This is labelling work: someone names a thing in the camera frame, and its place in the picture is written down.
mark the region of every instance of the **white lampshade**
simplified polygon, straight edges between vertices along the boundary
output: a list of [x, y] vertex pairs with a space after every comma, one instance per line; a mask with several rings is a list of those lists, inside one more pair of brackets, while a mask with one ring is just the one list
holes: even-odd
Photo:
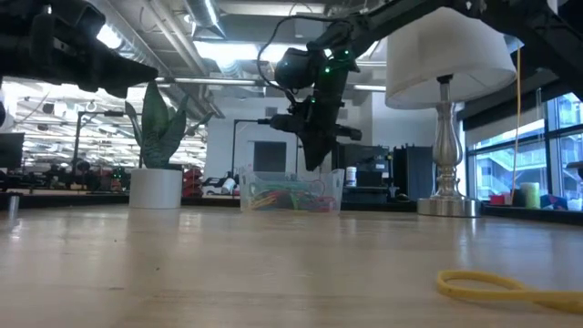
[[441, 8], [387, 37], [386, 105], [433, 108], [437, 78], [453, 74], [451, 100], [462, 102], [510, 85], [516, 69], [502, 34]]

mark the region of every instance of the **yellow cable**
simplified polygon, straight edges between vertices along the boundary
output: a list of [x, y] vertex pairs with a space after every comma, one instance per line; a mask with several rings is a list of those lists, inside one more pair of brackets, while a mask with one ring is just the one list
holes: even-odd
[[[486, 282], [509, 291], [488, 291], [458, 287], [450, 280]], [[437, 274], [437, 290], [444, 296], [479, 301], [533, 302], [566, 313], [583, 314], [583, 292], [538, 291], [522, 282], [488, 272], [443, 271]]]
[[517, 133], [514, 142], [514, 165], [512, 168], [512, 195], [510, 196], [510, 204], [514, 204], [514, 195], [517, 191], [517, 158], [518, 158], [518, 130], [520, 129], [520, 109], [522, 108], [522, 56], [520, 53], [520, 45], [517, 50]]

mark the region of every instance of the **white pot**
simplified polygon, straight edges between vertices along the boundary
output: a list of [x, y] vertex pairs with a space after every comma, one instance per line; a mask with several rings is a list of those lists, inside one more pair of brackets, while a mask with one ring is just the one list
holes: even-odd
[[173, 169], [133, 169], [129, 192], [132, 209], [180, 208], [182, 172]]

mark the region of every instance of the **clear plastic bin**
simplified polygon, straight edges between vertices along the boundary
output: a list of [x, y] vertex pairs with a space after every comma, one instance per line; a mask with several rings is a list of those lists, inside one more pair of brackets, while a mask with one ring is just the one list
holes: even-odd
[[343, 182], [343, 169], [315, 175], [315, 179], [295, 173], [243, 171], [240, 174], [240, 209], [338, 214]]

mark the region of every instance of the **lamp stand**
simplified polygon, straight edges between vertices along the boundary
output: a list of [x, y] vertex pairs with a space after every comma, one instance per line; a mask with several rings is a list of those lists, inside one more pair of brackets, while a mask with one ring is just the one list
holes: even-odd
[[453, 76], [439, 77], [441, 103], [437, 105], [437, 132], [433, 157], [439, 171], [438, 189], [429, 199], [417, 201], [417, 213], [441, 217], [476, 218], [480, 216], [479, 200], [459, 192], [457, 165], [464, 151], [454, 124], [455, 104], [450, 101], [449, 81]]

